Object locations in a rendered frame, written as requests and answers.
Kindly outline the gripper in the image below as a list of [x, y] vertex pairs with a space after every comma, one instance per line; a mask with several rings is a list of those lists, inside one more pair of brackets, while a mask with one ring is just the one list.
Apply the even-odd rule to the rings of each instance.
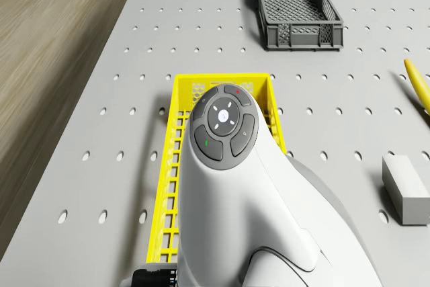
[[177, 264], [144, 263], [120, 287], [177, 287]]

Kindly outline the yellow basket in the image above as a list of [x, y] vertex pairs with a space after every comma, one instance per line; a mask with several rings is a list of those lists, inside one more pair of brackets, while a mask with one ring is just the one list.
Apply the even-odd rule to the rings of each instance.
[[268, 73], [209, 73], [176, 75], [169, 107], [167, 131], [153, 211], [146, 260], [175, 263], [179, 240], [177, 216], [178, 172], [185, 124], [194, 105], [210, 88], [234, 83], [245, 88], [257, 101], [268, 129], [286, 153], [278, 108]]

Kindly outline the grey cube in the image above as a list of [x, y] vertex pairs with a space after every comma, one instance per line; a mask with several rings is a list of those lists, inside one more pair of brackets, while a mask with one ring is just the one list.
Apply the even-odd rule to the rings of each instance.
[[382, 181], [403, 225], [430, 224], [430, 193], [406, 155], [382, 157]]

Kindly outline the dark grey basket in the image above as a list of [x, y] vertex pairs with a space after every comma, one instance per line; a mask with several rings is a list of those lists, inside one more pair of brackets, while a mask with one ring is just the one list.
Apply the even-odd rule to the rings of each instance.
[[268, 49], [343, 47], [343, 20], [330, 0], [258, 0], [258, 8]]

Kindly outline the banana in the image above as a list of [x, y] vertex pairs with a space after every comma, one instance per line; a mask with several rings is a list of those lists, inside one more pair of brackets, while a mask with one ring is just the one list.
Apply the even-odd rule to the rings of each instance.
[[405, 69], [410, 82], [426, 112], [430, 115], [430, 88], [409, 59], [404, 59]]

